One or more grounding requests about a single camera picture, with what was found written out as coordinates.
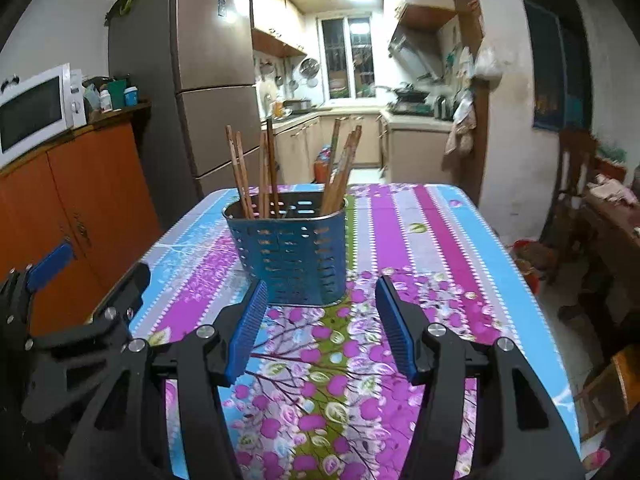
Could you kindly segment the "wooden chopstick two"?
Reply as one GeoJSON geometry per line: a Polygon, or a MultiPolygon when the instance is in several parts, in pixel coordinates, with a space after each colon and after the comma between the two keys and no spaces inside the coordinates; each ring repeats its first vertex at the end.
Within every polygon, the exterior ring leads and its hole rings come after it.
{"type": "Polygon", "coordinates": [[[239,159],[239,167],[240,167],[240,176],[242,180],[242,188],[244,193],[244,202],[246,205],[246,218],[250,220],[255,219],[254,208],[252,203],[252,196],[250,196],[250,184],[248,183],[248,174],[245,165],[244,158],[244,150],[242,144],[242,134],[237,131],[235,133],[235,146],[238,151],[238,159],[239,159]]]}

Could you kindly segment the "wooden chopstick one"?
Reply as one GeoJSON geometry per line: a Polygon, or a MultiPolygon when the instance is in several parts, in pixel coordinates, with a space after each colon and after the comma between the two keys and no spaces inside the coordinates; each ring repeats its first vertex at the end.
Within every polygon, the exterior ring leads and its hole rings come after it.
{"type": "Polygon", "coordinates": [[[244,188],[244,184],[241,176],[239,152],[235,144],[235,135],[230,125],[226,125],[226,128],[224,128],[224,131],[226,132],[226,136],[227,136],[234,180],[235,180],[236,188],[238,189],[238,192],[239,192],[239,198],[240,198],[240,204],[243,211],[243,216],[245,219],[248,219],[250,218],[250,206],[248,206],[246,202],[246,193],[245,193],[245,188],[244,188]]]}

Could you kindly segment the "wooden chopstick four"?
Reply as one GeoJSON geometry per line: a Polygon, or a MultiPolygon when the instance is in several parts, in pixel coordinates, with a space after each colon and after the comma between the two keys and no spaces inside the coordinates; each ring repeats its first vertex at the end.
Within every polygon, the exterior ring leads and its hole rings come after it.
{"type": "Polygon", "coordinates": [[[273,124],[271,117],[266,121],[267,130],[267,150],[268,150],[268,171],[269,171],[269,184],[270,184],[270,203],[272,205],[273,218],[279,218],[279,195],[278,195],[278,182],[277,182],[277,165],[276,155],[274,154],[274,134],[273,124]]]}

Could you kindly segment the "wooden chopstick three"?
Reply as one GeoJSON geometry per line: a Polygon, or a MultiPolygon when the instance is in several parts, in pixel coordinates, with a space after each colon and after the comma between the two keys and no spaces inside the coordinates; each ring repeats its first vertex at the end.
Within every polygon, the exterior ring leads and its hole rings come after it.
{"type": "Polygon", "coordinates": [[[259,147],[259,192],[258,192],[258,211],[259,218],[265,219],[268,216],[268,170],[266,164],[267,155],[267,133],[260,133],[259,147]]]}

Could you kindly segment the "wooden chopstick five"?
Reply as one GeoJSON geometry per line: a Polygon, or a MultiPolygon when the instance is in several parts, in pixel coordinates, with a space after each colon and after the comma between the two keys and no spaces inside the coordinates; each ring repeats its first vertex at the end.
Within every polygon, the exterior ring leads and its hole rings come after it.
{"type": "Polygon", "coordinates": [[[329,198],[331,194],[332,172],[333,172],[333,166],[334,166],[335,157],[336,157],[337,143],[338,143],[338,139],[340,138],[340,130],[341,130],[341,119],[335,118],[333,130],[332,130],[331,145],[330,145],[328,174],[326,175],[326,184],[324,185],[323,196],[322,196],[322,204],[321,204],[322,214],[329,213],[329,198]]]}

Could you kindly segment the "kitchen window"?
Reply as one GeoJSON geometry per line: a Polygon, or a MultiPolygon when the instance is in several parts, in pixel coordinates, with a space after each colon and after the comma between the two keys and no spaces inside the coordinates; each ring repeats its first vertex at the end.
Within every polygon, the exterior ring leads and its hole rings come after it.
{"type": "Polygon", "coordinates": [[[328,99],[373,99],[376,90],[370,15],[322,18],[318,32],[328,99]]]}

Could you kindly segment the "blue perforated utensil holder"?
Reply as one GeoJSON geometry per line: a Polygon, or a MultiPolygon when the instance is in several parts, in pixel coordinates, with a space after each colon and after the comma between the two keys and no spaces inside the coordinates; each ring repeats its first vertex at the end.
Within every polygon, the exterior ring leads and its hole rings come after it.
{"type": "Polygon", "coordinates": [[[242,268],[267,285],[270,304],[327,307],[346,294],[346,205],[321,212],[320,191],[282,191],[271,216],[224,210],[242,268]]]}

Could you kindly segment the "white microwave oven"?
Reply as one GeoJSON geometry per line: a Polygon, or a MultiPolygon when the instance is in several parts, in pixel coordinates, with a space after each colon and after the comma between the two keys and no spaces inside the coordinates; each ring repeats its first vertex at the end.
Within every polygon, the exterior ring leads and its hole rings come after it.
{"type": "Polygon", "coordinates": [[[1,85],[1,167],[44,142],[87,125],[82,71],[70,64],[1,85]]]}

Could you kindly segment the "white bottle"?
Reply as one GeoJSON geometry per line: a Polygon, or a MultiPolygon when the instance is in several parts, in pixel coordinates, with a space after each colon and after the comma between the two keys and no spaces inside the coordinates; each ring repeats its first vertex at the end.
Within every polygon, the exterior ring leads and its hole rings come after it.
{"type": "Polygon", "coordinates": [[[103,88],[100,91],[100,107],[102,113],[108,113],[113,110],[111,93],[107,90],[107,88],[103,88]]]}

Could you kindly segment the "blue lidded jar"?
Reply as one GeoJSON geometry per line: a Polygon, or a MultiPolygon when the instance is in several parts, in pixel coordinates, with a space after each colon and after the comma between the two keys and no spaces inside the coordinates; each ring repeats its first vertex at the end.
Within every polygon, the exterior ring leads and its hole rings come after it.
{"type": "Polygon", "coordinates": [[[139,104],[139,91],[137,87],[130,86],[125,89],[124,103],[126,107],[133,107],[139,104]]]}

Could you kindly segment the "steel kettle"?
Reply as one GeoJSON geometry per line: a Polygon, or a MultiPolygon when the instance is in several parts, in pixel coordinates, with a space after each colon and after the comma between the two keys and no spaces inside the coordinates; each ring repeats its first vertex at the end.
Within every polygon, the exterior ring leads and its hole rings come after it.
{"type": "Polygon", "coordinates": [[[452,118],[452,111],[449,103],[449,99],[440,94],[436,96],[434,101],[434,117],[445,122],[450,122],[452,118]]]}

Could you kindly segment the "wooden dining chair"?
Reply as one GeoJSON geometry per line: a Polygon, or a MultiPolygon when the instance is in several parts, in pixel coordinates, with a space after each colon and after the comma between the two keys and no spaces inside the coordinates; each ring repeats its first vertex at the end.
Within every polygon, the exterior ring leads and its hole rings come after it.
{"type": "Polygon", "coordinates": [[[541,243],[550,246],[555,253],[546,279],[552,285],[560,267],[566,261],[572,246],[572,236],[577,211],[585,196],[587,184],[594,178],[598,141],[589,130],[569,126],[559,132],[558,166],[556,166],[551,204],[541,243]]]}

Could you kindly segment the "range hood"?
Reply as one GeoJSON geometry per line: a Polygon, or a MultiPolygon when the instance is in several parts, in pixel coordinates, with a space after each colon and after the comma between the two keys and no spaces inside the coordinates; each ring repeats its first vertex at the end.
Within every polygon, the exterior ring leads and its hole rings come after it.
{"type": "Polygon", "coordinates": [[[390,38],[388,53],[415,80],[442,81],[442,50],[434,32],[398,25],[390,38]]]}

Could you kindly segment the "white hanging plastic bag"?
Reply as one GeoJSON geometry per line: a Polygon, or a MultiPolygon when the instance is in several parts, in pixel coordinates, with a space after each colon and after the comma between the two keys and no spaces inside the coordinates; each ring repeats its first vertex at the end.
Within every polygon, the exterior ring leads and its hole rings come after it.
{"type": "Polygon", "coordinates": [[[481,46],[475,58],[474,77],[484,81],[498,81],[502,74],[502,63],[496,50],[491,46],[481,46]]]}

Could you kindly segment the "grey refrigerator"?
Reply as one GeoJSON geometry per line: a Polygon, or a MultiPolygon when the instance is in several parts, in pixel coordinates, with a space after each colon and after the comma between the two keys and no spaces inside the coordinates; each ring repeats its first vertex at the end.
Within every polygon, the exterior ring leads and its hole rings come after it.
{"type": "Polygon", "coordinates": [[[257,182],[250,0],[131,0],[108,21],[108,68],[151,104],[140,157],[164,228],[234,185],[228,127],[241,133],[248,180],[257,182]]]}

